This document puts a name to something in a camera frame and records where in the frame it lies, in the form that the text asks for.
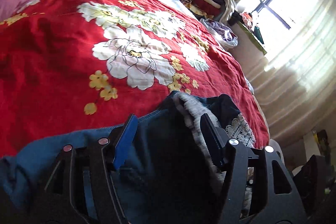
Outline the white bag of clothes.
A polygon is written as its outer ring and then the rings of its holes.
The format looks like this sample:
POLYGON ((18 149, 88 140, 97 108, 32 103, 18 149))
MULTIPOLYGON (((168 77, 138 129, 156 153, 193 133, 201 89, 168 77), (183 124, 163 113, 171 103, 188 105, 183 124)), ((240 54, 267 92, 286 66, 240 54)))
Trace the white bag of clothes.
POLYGON ((238 37, 233 31, 221 22, 217 22, 211 19, 200 19, 200 22, 205 26, 210 34, 213 35, 218 44, 220 44, 224 50, 238 46, 238 37))

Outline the red floral bedspread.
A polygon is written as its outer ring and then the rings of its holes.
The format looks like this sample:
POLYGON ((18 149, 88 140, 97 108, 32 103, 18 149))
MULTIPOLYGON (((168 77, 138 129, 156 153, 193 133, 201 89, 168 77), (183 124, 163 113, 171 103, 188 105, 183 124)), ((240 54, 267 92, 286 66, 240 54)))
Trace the red floral bedspread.
POLYGON ((256 148, 268 127, 240 64, 178 0, 34 0, 1 22, 1 155, 144 116, 173 91, 228 94, 256 148))

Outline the blue denim lace-trimmed pants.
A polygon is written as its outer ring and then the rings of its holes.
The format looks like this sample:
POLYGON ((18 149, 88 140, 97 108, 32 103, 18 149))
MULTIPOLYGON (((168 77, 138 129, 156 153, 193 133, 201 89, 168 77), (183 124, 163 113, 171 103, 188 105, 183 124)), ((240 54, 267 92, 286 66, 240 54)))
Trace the blue denim lace-trimmed pants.
MULTIPOLYGON (((208 114, 215 126, 247 147, 256 139, 230 96, 169 95, 139 119, 127 159, 112 173, 131 223, 211 223, 224 174, 213 165, 201 134, 208 114)), ((42 178, 65 145, 82 148, 107 137, 112 128, 86 129, 33 141, 1 159, 1 223, 33 222, 42 178)))

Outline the clutter on window sill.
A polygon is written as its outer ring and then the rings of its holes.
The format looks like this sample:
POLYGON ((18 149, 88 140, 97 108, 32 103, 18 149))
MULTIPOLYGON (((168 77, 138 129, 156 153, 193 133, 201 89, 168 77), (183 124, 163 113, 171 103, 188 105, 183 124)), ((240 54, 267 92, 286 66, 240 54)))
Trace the clutter on window sill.
POLYGON ((239 13, 235 10, 228 19, 228 24, 230 26, 238 24, 252 44, 261 51, 263 55, 266 55, 267 51, 264 47, 264 40, 261 36, 260 29, 253 23, 253 18, 250 13, 239 13))

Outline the cream curtain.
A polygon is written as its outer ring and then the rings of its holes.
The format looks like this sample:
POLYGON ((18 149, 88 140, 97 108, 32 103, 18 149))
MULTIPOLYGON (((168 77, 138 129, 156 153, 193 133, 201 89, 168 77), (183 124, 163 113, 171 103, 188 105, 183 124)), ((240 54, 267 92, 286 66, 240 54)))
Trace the cream curtain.
POLYGON ((289 33, 270 26, 267 54, 247 72, 273 139, 287 146, 335 113, 335 0, 289 0, 302 7, 289 33))

